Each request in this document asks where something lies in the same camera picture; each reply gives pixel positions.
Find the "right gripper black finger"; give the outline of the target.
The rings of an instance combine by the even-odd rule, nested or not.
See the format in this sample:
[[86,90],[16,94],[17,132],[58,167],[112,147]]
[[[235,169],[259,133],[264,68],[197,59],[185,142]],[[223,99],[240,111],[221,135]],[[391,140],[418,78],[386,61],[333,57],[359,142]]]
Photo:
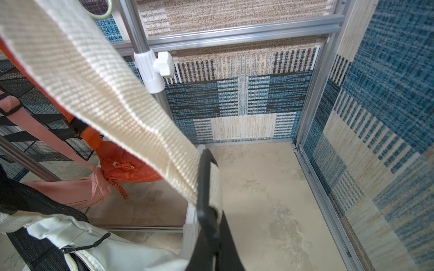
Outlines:
[[198,175],[198,222],[201,229],[186,268],[188,271],[243,271],[225,214],[218,220],[216,209],[210,206],[211,166],[217,165],[210,150],[201,154]]

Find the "orange crossbody bag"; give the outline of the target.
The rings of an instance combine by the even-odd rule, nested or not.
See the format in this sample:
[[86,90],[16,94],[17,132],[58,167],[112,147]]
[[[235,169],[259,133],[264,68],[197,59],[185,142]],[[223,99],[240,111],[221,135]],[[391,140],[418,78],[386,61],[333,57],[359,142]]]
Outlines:
[[160,181],[162,177],[150,166],[123,150],[117,144],[104,141],[99,133],[91,126],[83,123],[59,105],[45,89],[41,87],[16,60],[16,57],[7,48],[4,40],[1,40],[1,52],[18,68],[18,70],[30,80],[30,82],[62,113],[68,126],[94,150],[101,162],[104,177],[122,195],[128,198],[127,192],[120,185],[121,182],[140,183]]

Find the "white metal garment rack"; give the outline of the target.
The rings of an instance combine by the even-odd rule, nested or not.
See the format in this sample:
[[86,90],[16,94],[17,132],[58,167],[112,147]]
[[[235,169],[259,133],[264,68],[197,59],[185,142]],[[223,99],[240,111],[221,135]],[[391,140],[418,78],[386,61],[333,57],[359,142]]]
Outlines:
[[167,54],[135,54],[135,74],[78,1],[2,1],[1,40],[59,105],[196,205],[199,152],[154,98],[174,74]]

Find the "black crossbody bag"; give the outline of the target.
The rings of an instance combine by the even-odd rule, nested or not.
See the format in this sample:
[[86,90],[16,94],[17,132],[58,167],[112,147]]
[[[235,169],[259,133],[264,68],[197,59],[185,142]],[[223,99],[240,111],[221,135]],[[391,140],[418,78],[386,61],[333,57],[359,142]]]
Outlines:
[[[88,221],[82,212],[60,204],[34,188],[8,178],[1,168],[1,211],[28,211],[43,215],[63,214],[79,221]],[[68,271],[64,253],[48,239],[39,240],[25,228],[8,233],[7,237],[32,271]]]

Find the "cream white crossbody bag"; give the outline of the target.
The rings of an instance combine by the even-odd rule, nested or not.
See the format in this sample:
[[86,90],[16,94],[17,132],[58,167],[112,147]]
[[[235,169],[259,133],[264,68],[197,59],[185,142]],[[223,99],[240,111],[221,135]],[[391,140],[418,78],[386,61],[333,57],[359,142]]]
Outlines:
[[150,95],[78,1],[2,1],[1,42],[60,105],[160,173],[197,208],[190,260],[164,258],[69,216],[29,214],[27,232],[73,252],[95,271],[217,271],[223,261],[218,166]]

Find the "pink crossbody bag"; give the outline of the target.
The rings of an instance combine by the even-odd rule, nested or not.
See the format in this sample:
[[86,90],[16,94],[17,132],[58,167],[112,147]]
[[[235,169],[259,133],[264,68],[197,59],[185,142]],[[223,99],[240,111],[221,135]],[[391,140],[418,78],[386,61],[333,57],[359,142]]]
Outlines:
[[20,126],[43,143],[70,158],[76,163],[92,170],[92,175],[78,180],[65,181],[34,181],[26,182],[30,186],[50,199],[73,207],[77,210],[86,209],[108,198],[113,191],[112,185],[104,177],[102,168],[94,167],[82,159],[66,143],[46,129],[22,108],[20,100],[14,96],[1,92],[1,113],[14,124]]

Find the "right green plastic hook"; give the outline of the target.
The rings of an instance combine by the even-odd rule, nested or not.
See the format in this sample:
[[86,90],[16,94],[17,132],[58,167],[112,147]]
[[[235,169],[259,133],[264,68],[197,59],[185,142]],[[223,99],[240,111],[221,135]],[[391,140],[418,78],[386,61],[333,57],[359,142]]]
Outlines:
[[88,12],[94,20],[105,20],[109,18],[113,12],[113,1],[85,1]]

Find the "black mesh shelf rack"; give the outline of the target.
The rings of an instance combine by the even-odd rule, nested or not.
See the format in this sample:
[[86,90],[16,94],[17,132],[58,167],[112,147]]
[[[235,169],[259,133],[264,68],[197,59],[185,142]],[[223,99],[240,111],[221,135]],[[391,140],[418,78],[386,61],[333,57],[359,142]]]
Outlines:
[[[80,157],[89,160],[96,154],[66,124],[66,118],[61,112],[8,60],[1,61],[1,90],[17,97],[31,117],[71,147]],[[4,115],[1,115],[1,136],[36,161],[69,160]]]

